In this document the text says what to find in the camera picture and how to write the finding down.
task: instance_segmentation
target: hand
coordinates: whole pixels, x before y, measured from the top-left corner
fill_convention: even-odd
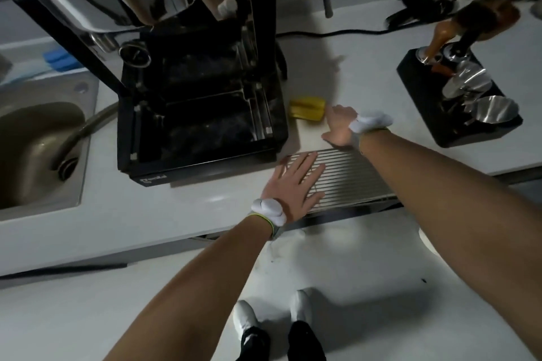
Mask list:
[[[289,168],[281,163],[263,189],[262,199],[275,199],[281,203],[287,224],[305,216],[325,195],[319,191],[307,198],[307,193],[326,168],[321,164],[305,178],[317,156],[316,152],[300,154]]]
[[[351,107],[341,105],[326,107],[326,120],[329,131],[322,134],[322,138],[335,146],[350,146],[352,131],[349,129],[358,114]]]

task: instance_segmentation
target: yellow sponge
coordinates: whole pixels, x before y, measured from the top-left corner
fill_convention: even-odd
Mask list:
[[[321,97],[295,97],[290,100],[290,116],[319,122],[324,117],[326,101]]]

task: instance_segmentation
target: brand logo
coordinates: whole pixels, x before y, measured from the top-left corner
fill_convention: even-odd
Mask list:
[[[158,176],[149,177],[148,179],[139,179],[141,183],[151,183],[154,180],[160,180],[160,179],[166,179],[167,176],[165,174],[159,174]]]

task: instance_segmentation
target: floor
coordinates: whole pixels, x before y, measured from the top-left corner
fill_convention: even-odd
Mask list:
[[[330,361],[532,361],[495,311],[424,247],[417,230],[397,209],[293,230],[268,243],[242,298],[272,337],[272,359],[286,359],[288,301],[307,289]],[[197,253],[0,290],[2,358],[100,361]],[[235,360],[239,346],[228,320],[213,361]]]

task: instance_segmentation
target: white shoe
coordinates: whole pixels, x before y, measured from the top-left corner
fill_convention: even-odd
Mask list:
[[[290,299],[290,314],[292,323],[304,321],[310,325],[312,322],[311,301],[302,289],[298,289]]]
[[[234,305],[233,320],[235,331],[239,336],[239,341],[243,338],[243,333],[250,327],[259,327],[260,323],[254,314],[254,310],[245,300],[239,300]]]

